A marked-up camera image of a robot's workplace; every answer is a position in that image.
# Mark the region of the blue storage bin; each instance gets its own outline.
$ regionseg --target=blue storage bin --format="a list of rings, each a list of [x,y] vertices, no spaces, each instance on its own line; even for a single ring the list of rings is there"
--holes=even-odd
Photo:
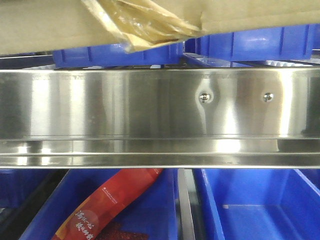
[[[183,43],[126,53],[121,44],[76,47],[53,52],[57,68],[178,64]]]
[[[0,169],[0,208],[18,208],[50,172],[48,169]]]
[[[318,189],[320,189],[320,169],[300,170]]]
[[[209,240],[315,240],[320,191],[299,170],[194,171]]]
[[[315,24],[207,35],[195,53],[228,61],[302,60],[312,54]]]
[[[320,49],[320,24],[315,26],[313,49]]]
[[[20,240],[50,240],[67,217],[118,169],[74,169],[63,178],[35,216]],[[162,172],[156,182],[114,221],[122,230],[145,233],[149,240],[178,240],[172,169]]]

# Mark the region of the red snack package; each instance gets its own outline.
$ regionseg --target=red snack package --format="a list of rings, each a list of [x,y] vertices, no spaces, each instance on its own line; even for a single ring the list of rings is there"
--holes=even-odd
[[[120,223],[110,222],[95,240],[148,240],[149,238],[145,233],[122,231],[120,227]]]
[[[160,168],[120,170],[76,208],[51,240],[94,240],[117,214],[156,181],[161,171]]]

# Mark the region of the metal plate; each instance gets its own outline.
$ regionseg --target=metal plate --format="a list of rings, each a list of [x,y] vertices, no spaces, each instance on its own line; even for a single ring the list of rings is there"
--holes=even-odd
[[[0,167],[320,167],[320,68],[0,71]]]

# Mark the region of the plastic wrap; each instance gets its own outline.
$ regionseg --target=plastic wrap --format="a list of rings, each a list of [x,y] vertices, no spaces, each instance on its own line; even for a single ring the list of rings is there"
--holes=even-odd
[[[199,37],[201,29],[151,0],[81,0],[125,44],[127,52],[161,47]]]

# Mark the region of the screw head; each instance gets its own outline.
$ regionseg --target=screw head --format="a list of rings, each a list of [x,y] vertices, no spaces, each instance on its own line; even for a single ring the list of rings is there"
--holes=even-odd
[[[209,100],[210,100],[211,96],[210,94],[208,93],[202,93],[200,96],[199,96],[199,99],[202,103],[207,103]]]
[[[263,95],[263,101],[264,101],[265,103],[271,102],[274,97],[275,97],[275,95],[274,95],[273,93],[267,92],[267,93],[265,93],[265,94]]]

